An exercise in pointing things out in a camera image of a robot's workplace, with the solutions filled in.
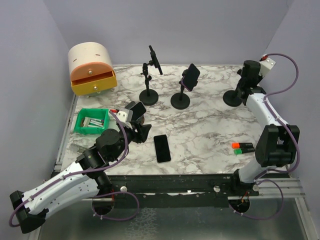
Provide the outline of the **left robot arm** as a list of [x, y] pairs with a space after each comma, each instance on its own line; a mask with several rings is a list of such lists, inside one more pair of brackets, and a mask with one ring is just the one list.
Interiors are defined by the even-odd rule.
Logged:
[[13, 213], [9, 217], [9, 226], [19, 227], [22, 233], [27, 234], [73, 203], [119, 194], [105, 171], [126, 157], [131, 142], [144, 143], [152, 127], [138, 121], [133, 121], [132, 125], [125, 127], [118, 122], [119, 131], [105, 130], [92, 147], [83, 151], [76, 161], [56, 176], [32, 190], [11, 193]]

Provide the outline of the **grey black phone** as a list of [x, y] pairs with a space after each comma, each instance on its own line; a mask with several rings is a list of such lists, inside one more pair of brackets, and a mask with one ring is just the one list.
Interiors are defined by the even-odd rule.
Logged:
[[167, 163], [171, 161], [171, 153], [168, 138], [165, 134], [153, 137], [156, 160], [158, 163]]

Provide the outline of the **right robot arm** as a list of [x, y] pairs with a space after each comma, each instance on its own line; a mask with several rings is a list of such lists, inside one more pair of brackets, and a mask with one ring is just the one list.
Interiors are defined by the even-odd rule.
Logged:
[[236, 196], [251, 190], [256, 180], [267, 172], [277, 172], [296, 159], [300, 129], [288, 124], [277, 113], [265, 90], [259, 86], [274, 65], [275, 62], [268, 57], [261, 61], [245, 60], [237, 71], [240, 80], [236, 88], [223, 95], [223, 101], [228, 106], [245, 105], [249, 108], [263, 128], [255, 147], [255, 158], [237, 169], [230, 178], [229, 189]]

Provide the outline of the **black phone stand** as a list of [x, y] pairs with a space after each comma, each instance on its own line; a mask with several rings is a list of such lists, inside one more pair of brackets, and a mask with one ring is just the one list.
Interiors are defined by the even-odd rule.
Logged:
[[240, 80], [238, 81], [235, 90], [228, 90], [223, 94], [223, 102], [230, 107], [238, 107], [242, 104], [242, 100], [239, 97], [240, 83], [242, 80], [242, 70], [239, 69], [237, 74], [240, 75]]

